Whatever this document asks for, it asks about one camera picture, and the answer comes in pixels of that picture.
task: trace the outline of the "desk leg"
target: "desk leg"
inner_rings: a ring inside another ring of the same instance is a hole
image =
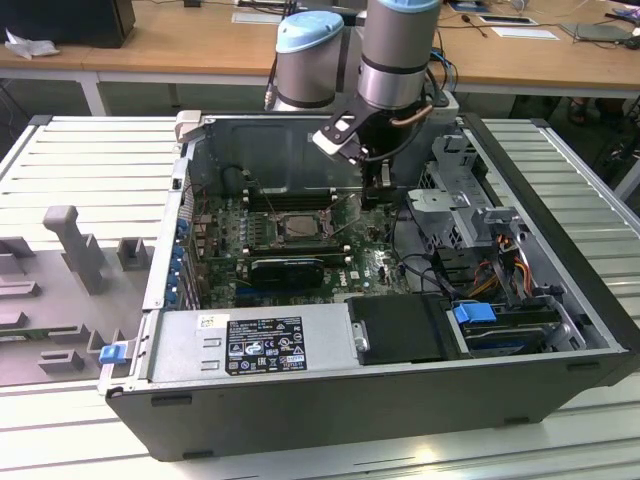
[[[91,115],[94,117],[111,115],[109,106],[100,92],[98,74],[96,72],[82,72],[78,82],[84,92],[84,98],[87,100]]]
[[[613,191],[620,200],[626,202],[629,195],[633,193],[636,187],[640,184],[640,161],[631,167],[631,170],[620,181],[616,189]]]
[[[178,95],[178,86],[175,83],[169,84],[169,102],[171,108],[180,108],[180,96]]]

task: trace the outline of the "wooden table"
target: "wooden table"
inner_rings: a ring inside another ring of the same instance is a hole
[[[562,16],[580,3],[531,0],[525,14],[539,24],[597,23],[608,20],[604,13],[611,12],[612,6],[620,8],[613,2],[590,0],[571,15]],[[498,7],[507,14],[516,13],[507,4]],[[483,29],[488,35],[483,38],[474,28],[446,28],[468,25],[459,15],[450,18],[450,12],[443,8],[440,16],[446,20],[439,22],[440,31],[447,58],[460,72],[461,91],[620,98],[640,93],[640,52],[622,46],[610,49],[611,44],[573,43],[569,34],[555,26],[540,29],[552,32],[559,41],[501,38],[491,28]],[[484,25],[480,20],[474,24]],[[610,25],[626,31],[633,28],[621,21]]]
[[[605,20],[604,12],[614,5],[590,0],[571,15],[558,16],[579,3],[531,0],[525,14],[539,23],[593,23]],[[123,48],[62,46],[59,56],[31,61],[2,50],[0,77],[75,80],[94,115],[108,113],[100,82],[266,83],[274,56],[275,25],[232,23],[238,9],[231,5],[186,9],[182,2],[135,1],[134,8],[136,27]],[[515,13],[508,3],[495,8]],[[631,29],[624,22],[613,24]],[[443,7],[440,25],[446,55],[460,74],[457,91],[618,98],[640,93],[640,52],[574,44],[559,27],[544,27],[559,41],[500,38],[490,28],[484,28],[485,39],[473,28],[450,28],[468,24],[449,7]]]

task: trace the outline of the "green circuit board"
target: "green circuit board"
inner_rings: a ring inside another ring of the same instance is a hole
[[[361,211],[358,195],[341,195],[323,210],[252,212],[232,198],[210,200],[200,211],[206,211],[196,218],[203,308],[334,303],[349,296],[409,292],[388,243],[392,212],[383,207]],[[318,288],[253,288],[251,264],[266,252],[269,258],[307,257],[295,248],[318,245],[340,248],[338,253],[312,255],[324,261]],[[278,248],[282,255],[273,254]]]

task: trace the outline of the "computer tower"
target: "computer tower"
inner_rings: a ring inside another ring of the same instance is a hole
[[[29,40],[119,48],[133,29],[131,0],[3,0],[0,28]]]

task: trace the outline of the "power supply label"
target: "power supply label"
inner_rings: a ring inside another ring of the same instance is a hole
[[[301,317],[230,320],[225,370],[229,375],[307,369]]]

